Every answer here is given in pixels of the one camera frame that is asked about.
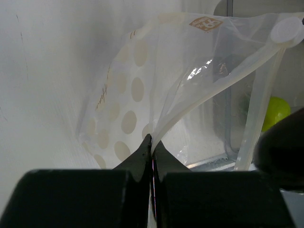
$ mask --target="scratch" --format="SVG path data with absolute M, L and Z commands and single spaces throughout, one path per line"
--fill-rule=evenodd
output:
M 2 109 L 1 109 L 1 107 L 0 107 L 0 111 L 1 111 L 2 117 L 6 120 L 6 122 L 8 122 L 7 118 L 5 118 L 5 116 L 4 116 L 4 114 L 3 114 L 3 111 L 2 111 Z
M 27 55 L 25 54 L 25 48 L 24 48 L 24 43 L 23 43 L 22 32 L 20 32 L 20 35 L 21 35 L 21 41 L 22 41 L 22 45 L 23 45 L 24 58 L 25 58 L 25 65 L 26 65 L 26 67 L 27 67 L 27 79 L 29 79 L 28 61 L 27 61 Z

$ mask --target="clear plastic bag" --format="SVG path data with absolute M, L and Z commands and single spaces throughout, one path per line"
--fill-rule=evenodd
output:
M 256 81 L 253 88 L 244 87 L 244 104 L 236 104 L 234 110 L 242 123 L 236 126 L 227 122 L 227 114 L 233 115 L 227 107 L 229 90 L 246 84 L 247 76 L 259 81 L 275 78 L 284 47 L 274 43 L 270 33 L 279 21 L 292 16 L 302 19 L 304 14 L 229 18 L 168 13 L 126 34 L 122 49 L 91 94 L 79 136 L 83 146 L 102 168 L 112 168 L 151 133 L 152 151 L 162 140 L 184 164 L 221 154 L 236 159 L 232 147 L 241 146 L 240 154 L 246 157 L 242 169 L 247 169 L 243 164 L 250 164 L 251 156 L 246 152 L 256 137 L 250 145 L 246 137 L 262 127 L 257 124 L 250 131 L 249 126 L 264 119 L 265 113 L 258 110 L 267 105 L 270 88 Z M 257 105 L 261 99 L 253 98 L 256 90 L 265 93 L 261 107 Z M 260 115 L 248 114 L 246 121 L 248 108 Z M 227 135 L 238 138 L 237 145 Z

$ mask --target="green fruit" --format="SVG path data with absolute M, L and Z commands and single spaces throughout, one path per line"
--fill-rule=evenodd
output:
M 271 97 L 269 100 L 265 120 L 263 123 L 262 131 L 265 132 L 277 122 L 283 120 L 290 115 L 289 104 L 279 97 Z

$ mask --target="white bottle cap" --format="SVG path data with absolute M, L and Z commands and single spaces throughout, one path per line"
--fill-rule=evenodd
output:
M 286 48 L 294 47 L 304 39 L 304 25 L 297 17 L 283 19 L 273 27 L 270 37 L 273 42 L 286 45 Z

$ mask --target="black object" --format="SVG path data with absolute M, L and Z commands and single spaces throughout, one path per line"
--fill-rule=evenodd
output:
M 304 191 L 304 108 L 271 127 L 259 139 L 254 163 L 285 190 Z
M 257 172 L 191 172 L 151 136 L 113 170 L 41 170 L 18 183 L 9 227 L 147 227 L 149 188 L 160 228 L 294 227 L 279 188 Z

